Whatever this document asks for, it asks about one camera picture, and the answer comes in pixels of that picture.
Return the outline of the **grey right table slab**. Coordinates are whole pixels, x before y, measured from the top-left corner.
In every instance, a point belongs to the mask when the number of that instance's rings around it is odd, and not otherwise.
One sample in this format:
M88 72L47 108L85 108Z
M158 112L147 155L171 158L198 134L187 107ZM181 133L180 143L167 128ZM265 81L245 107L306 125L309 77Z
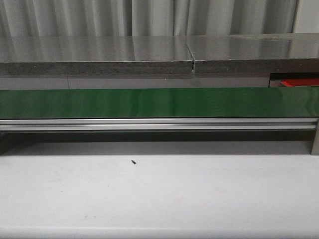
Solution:
M196 74L317 73L319 35L189 36Z

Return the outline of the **grey table slab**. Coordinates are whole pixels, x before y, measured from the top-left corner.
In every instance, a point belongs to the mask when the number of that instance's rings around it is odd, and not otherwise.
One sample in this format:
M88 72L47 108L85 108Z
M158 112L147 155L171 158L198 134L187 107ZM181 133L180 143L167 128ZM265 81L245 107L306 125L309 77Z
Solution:
M196 74L317 73L319 35L189 36Z
M2 75L183 75L186 41L175 36L2 37Z

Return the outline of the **green conveyor belt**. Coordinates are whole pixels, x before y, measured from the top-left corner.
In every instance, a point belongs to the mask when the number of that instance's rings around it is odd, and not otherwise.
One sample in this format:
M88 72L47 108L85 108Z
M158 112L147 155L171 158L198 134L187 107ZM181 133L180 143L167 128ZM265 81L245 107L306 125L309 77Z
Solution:
M2 119L317 117L318 87L3 90Z

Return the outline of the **red plastic tray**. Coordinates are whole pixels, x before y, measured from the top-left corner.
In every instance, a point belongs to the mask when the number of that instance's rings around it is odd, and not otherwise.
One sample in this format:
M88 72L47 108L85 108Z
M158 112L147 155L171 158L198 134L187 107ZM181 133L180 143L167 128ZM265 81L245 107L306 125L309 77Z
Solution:
M311 79L284 79L281 84L285 87L312 87L319 86L319 78Z

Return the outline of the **grey left table slab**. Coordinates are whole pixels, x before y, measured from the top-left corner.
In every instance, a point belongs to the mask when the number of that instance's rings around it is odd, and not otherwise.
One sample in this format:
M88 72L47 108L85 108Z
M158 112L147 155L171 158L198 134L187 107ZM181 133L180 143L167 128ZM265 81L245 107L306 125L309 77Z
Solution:
M2 75L183 75L186 41L175 36L2 37Z

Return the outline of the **right conveyor support leg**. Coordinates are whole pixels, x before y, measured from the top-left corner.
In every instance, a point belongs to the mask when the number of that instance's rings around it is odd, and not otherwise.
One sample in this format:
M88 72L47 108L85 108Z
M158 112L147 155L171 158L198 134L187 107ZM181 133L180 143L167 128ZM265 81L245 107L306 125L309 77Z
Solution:
M317 122L316 126L316 133L311 149L311 155L319 155L319 121Z

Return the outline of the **grey pleated curtain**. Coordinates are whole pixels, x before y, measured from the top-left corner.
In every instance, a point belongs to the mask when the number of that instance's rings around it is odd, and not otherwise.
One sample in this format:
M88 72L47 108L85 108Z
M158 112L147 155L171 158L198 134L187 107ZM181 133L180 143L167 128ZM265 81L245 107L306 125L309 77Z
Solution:
M295 0L3 0L0 34L166 36L291 33Z

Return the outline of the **aluminium conveyor frame rail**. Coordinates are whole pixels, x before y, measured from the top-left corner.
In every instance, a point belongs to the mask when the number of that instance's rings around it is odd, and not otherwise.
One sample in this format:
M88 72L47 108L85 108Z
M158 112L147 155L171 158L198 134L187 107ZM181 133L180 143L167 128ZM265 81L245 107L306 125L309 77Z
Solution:
M2 119L1 131L315 129L318 118Z

